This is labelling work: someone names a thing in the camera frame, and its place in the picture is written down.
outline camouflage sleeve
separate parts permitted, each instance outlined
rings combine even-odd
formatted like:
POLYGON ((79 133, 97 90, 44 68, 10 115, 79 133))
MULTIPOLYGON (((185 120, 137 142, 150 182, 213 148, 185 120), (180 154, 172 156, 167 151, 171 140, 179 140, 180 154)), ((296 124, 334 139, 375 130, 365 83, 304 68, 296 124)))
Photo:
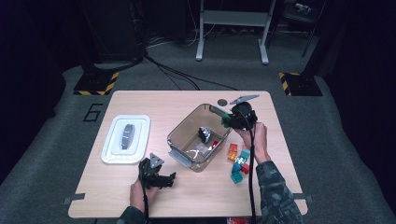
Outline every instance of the camouflage sleeve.
POLYGON ((273 161, 256 167, 262 196, 261 209, 264 223, 304 223, 285 179, 273 161))
POLYGON ((145 215, 139 209, 128 206, 117 219, 117 224, 145 224, 145 215))

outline human hand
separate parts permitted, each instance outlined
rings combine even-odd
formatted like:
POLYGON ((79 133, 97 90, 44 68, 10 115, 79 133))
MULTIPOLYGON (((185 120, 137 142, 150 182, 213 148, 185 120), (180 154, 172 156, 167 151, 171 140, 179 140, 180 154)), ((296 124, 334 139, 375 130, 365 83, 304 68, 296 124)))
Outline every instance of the human hand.
MULTIPOLYGON (((154 202, 154 198, 158 193, 158 187, 151 187, 150 189, 146 189, 146 195, 148 196, 148 205, 154 202)), ((143 189, 142 183, 139 179, 136 179, 134 184, 131 185, 131 192, 130 192, 130 205, 135 207, 145 213, 145 202, 143 201, 143 189)))
MULTIPOLYGON (((236 133, 238 133, 245 142, 245 145, 248 148, 251 148, 251 137, 250 132, 241 129, 234 129, 236 133)), ((257 122, 254 127, 251 129, 254 136, 254 157, 258 164, 270 161, 271 157, 267 152, 267 127, 261 122, 257 122)))

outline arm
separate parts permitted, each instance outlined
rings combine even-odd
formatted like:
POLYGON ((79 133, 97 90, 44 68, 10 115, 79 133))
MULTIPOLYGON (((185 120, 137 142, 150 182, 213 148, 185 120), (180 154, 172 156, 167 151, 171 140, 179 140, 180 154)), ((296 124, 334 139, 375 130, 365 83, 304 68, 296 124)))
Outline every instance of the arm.
MULTIPOLYGON (((247 147, 251 147, 249 131, 235 130, 247 147)), ((267 151, 267 128, 256 123, 254 129, 254 158, 262 196, 261 209, 264 223, 303 223, 303 218, 285 179, 277 170, 267 151)))
POLYGON ((293 195, 285 179, 273 161, 265 161, 256 167, 259 178, 264 223, 304 223, 293 195))
POLYGON ((122 215, 117 219, 117 224, 144 224, 146 223, 145 215, 139 209, 128 206, 122 215))
MULTIPOLYGON (((152 204, 155 195, 157 195, 159 188, 153 187, 146 189, 148 196, 148 205, 152 204)), ((143 189, 140 180, 136 180, 131 185, 130 193, 130 206, 128 206, 122 215, 117 219, 117 224, 144 224, 146 223, 145 218, 145 203, 143 201, 143 189)))

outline wire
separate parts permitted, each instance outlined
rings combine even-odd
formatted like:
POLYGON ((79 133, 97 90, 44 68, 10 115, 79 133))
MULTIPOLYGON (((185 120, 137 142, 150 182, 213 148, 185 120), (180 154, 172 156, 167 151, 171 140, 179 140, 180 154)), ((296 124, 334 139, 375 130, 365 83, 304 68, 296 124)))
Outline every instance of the wire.
POLYGON ((143 181, 143 176, 142 173, 139 170, 139 180, 141 181, 142 185, 142 190, 143 190, 143 202, 145 203, 145 218, 146 221, 149 221, 149 200, 148 200, 148 195, 146 194, 146 181, 143 181))
MULTIPOLYGON (((224 0, 221 0, 220 9, 219 9, 220 11, 222 11, 222 4, 223 4, 223 2, 224 2, 224 0)), ((212 30, 213 30, 213 28, 215 28, 215 26, 216 26, 216 24, 213 25, 212 28, 210 28, 210 30, 204 35, 204 38, 205 38, 207 35, 209 35, 210 32, 212 32, 212 30)))
POLYGON ((165 37, 163 36, 158 36, 158 37, 152 37, 149 41, 148 41, 148 45, 155 45, 157 43, 162 43, 165 40, 165 37))
POLYGON ((197 36, 198 36, 197 24, 196 24, 196 22, 195 22, 194 17, 192 16, 192 11, 191 11, 191 6, 190 6, 190 0, 187 1, 187 4, 189 5, 189 12, 190 12, 190 15, 191 15, 191 18, 192 18, 192 22, 194 23, 195 38, 194 38, 194 39, 191 41, 191 43, 188 44, 188 45, 182 45, 182 44, 180 44, 180 45, 183 46, 183 47, 189 47, 189 46, 191 46, 193 43, 195 43, 195 41, 197 40, 197 36))
POLYGON ((157 65, 159 68, 161 67, 161 70, 162 70, 162 71, 163 71, 163 69, 164 69, 164 70, 167 70, 167 71, 169 71, 169 72, 172 72, 172 73, 174 73, 174 74, 176 74, 176 75, 179 75, 179 76, 181 76, 181 77, 184 77, 185 79, 187 79, 187 80, 185 80, 185 81, 188 81, 188 82, 189 82, 196 90, 198 90, 198 91, 200 91, 201 89, 198 87, 198 85, 197 85, 194 81, 191 80, 192 78, 193 78, 193 79, 196 79, 196 80, 200 80, 200 81, 206 82, 206 83, 211 83, 211 84, 214 84, 214 85, 218 85, 218 86, 221 86, 221 87, 225 87, 225 88, 228 88, 228 89, 231 89, 231 90, 234 90, 234 91, 238 91, 238 89, 236 89, 236 88, 234 88, 234 87, 227 86, 227 85, 224 85, 224 84, 220 84, 220 83, 218 83, 218 82, 214 82, 214 81, 209 81, 209 80, 206 80, 206 79, 198 78, 198 77, 193 77, 193 76, 191 76, 191 75, 187 75, 187 74, 185 74, 185 73, 179 72, 179 71, 177 71, 177 70, 175 70, 175 69, 173 69, 173 68, 171 68, 171 67, 168 67, 168 66, 166 66, 166 65, 164 65, 164 64, 157 63, 157 62, 156 62, 154 59, 152 59, 147 53, 145 54, 145 58, 148 59, 150 62, 154 63, 155 65, 157 65))
POLYGON ((172 68, 169 68, 169 67, 167 67, 167 66, 165 66, 165 65, 163 65, 163 64, 161 64, 161 63, 157 63, 154 59, 152 59, 151 57, 149 57, 149 55, 146 53, 145 54, 145 57, 146 57, 146 59, 148 59, 150 62, 152 62, 152 63, 154 63, 155 65, 157 65, 157 67, 159 67, 160 68, 160 70, 162 71, 162 72, 164 72, 163 71, 163 69, 166 69, 166 70, 168 70, 168 71, 170 71, 170 72, 173 72, 173 73, 175 73, 175 74, 177 74, 177 75, 180 75, 180 76, 182 76, 182 77, 184 77, 184 78, 186 78, 187 80, 186 81, 188 81, 188 82, 190 82, 190 84, 196 89, 196 90, 198 90, 198 91, 200 91, 201 89, 198 87, 198 85, 196 85, 189 77, 187 77, 185 74, 183 74, 183 73, 180 73, 180 72, 178 72, 178 71, 176 71, 176 70, 174 70, 174 69, 172 69, 172 68))
POLYGON ((172 75, 168 74, 168 73, 165 72, 165 71, 163 71, 163 73, 165 73, 166 76, 167 76, 167 77, 177 86, 177 88, 181 91, 181 88, 176 84, 176 82, 175 82, 172 78, 170 78, 170 76, 172 76, 172 75))
POLYGON ((169 76, 170 76, 170 77, 172 77, 172 78, 176 78, 176 79, 179 79, 179 80, 182 80, 182 81, 185 81, 185 82, 188 82, 188 83, 190 83, 188 80, 186 80, 186 79, 183 79, 182 77, 177 77, 177 76, 175 76, 175 75, 172 75, 172 74, 169 74, 169 76))
POLYGON ((248 119, 245 117, 245 115, 238 109, 235 109, 239 114, 244 117, 245 122, 247 123, 248 127, 248 132, 250 134, 250 162, 249 162, 249 170, 248 170, 248 193, 250 197, 250 207, 251 207, 251 216, 252 216, 252 222, 251 224, 256 224, 256 205, 254 203, 254 194, 253 194, 253 164, 254 164, 254 138, 256 137, 256 123, 254 123, 254 134, 251 131, 250 124, 248 122, 248 119))
POLYGON ((147 48, 150 49, 150 48, 154 48, 154 47, 157 47, 157 46, 160 46, 160 45, 174 44, 174 43, 177 43, 177 42, 178 42, 178 41, 162 42, 162 43, 158 43, 158 44, 154 44, 154 45, 147 46, 147 48))

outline clear plastic bin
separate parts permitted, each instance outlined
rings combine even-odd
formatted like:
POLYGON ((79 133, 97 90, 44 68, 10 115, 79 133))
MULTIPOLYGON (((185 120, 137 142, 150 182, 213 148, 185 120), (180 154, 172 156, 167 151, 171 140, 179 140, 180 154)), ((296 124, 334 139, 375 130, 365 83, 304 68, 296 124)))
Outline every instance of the clear plastic bin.
POLYGON ((231 128, 221 125, 221 115, 224 113, 210 104, 195 108, 169 133, 167 141, 172 149, 169 155, 194 172, 202 172, 231 132, 231 128), (207 127, 211 132, 207 143, 203 143, 198 135, 200 127, 207 127))

